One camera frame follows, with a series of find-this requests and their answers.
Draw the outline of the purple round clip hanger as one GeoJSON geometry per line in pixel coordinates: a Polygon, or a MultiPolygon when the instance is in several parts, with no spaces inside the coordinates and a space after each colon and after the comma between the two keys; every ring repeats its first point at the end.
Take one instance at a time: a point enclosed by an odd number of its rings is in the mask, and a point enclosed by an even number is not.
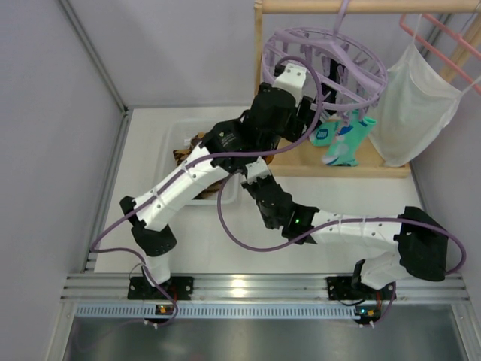
{"type": "Polygon", "coordinates": [[[287,66],[303,59],[321,85],[322,108],[333,114],[366,111],[380,99],[388,83],[381,59],[359,41],[340,32],[350,2],[340,3],[334,25],[327,29],[294,26],[277,29],[265,42],[260,57],[262,80],[274,83],[287,66]]]}

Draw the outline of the brown argyle sock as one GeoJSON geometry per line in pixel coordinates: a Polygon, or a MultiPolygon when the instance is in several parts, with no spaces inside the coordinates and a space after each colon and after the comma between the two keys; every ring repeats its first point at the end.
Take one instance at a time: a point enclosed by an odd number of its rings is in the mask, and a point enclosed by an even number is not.
{"type": "Polygon", "coordinates": [[[197,135],[193,136],[187,141],[183,149],[173,150],[172,153],[176,165],[180,165],[187,159],[187,157],[191,154],[193,149],[202,141],[205,135],[205,132],[199,132],[197,135]]]}

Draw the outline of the black sport sock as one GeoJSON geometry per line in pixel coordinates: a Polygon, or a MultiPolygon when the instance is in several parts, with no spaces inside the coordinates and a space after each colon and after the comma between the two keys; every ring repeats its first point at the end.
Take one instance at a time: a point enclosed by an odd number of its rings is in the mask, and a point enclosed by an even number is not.
{"type": "MultiPolygon", "coordinates": [[[[348,76],[346,67],[327,56],[322,56],[321,60],[323,75],[337,84],[346,85],[348,76]]],[[[337,90],[324,82],[322,82],[322,94],[324,102],[334,104],[337,101],[337,90]]]]}

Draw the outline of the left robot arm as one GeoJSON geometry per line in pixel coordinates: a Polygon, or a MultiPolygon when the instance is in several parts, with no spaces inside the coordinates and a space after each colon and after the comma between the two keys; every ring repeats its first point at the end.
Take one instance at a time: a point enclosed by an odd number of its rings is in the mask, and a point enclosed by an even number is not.
{"type": "Polygon", "coordinates": [[[267,228],[281,229],[284,238],[297,244],[314,242],[305,233],[313,228],[318,208],[293,202],[274,180],[264,155],[277,149],[280,139],[295,142],[306,132],[313,103],[309,96],[297,102],[291,93],[262,83],[249,110],[215,124],[159,185],[143,196],[121,200],[134,240],[146,255],[142,271],[146,285],[154,287],[171,278],[168,254],[177,240],[170,219],[209,186],[237,172],[245,177],[242,186],[255,200],[267,228]]]}

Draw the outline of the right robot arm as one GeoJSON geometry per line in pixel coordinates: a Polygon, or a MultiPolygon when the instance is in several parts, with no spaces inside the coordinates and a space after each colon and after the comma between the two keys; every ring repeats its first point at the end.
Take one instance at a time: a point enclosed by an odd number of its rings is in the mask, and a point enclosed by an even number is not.
{"type": "Polygon", "coordinates": [[[336,214],[297,203],[271,176],[243,182],[268,229],[279,229],[286,248],[306,245],[321,265],[305,272],[350,273],[356,287],[379,290],[408,277],[438,282],[446,276],[447,237],[422,209],[398,216],[336,214]]]}

